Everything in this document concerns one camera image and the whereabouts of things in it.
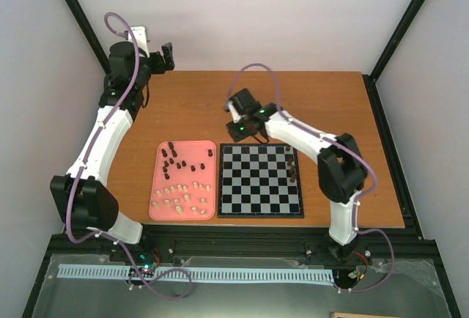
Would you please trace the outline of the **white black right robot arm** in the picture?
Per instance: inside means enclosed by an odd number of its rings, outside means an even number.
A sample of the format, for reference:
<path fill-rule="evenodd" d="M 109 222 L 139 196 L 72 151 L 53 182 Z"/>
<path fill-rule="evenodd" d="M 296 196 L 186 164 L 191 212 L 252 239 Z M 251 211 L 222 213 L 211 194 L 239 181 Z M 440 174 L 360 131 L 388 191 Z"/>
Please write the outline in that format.
<path fill-rule="evenodd" d="M 294 147 L 317 164 L 320 190 L 330 202 L 328 253 L 332 261 L 344 263 L 358 243 L 359 198 L 369 174 L 355 139 L 313 128 L 275 103 L 262 106 L 248 89 L 228 97 L 225 111 L 232 116 L 226 127 L 233 141 L 260 134 Z"/>

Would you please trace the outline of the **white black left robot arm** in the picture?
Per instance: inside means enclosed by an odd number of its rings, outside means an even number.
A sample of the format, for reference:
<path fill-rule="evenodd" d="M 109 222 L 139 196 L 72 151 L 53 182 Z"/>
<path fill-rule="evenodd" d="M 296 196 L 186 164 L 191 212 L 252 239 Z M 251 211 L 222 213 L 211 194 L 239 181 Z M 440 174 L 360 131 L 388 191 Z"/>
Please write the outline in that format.
<path fill-rule="evenodd" d="M 149 52 L 144 43 L 117 42 L 108 60 L 111 71 L 104 78 L 92 132 L 66 174 L 52 178 L 50 190 L 67 229 L 88 229 L 127 243 L 127 253 L 141 262 L 151 256 L 152 242 L 141 236 L 141 223 L 120 211 L 107 188 L 108 173 L 126 132 L 148 103 L 151 76 L 174 69 L 173 45 Z"/>

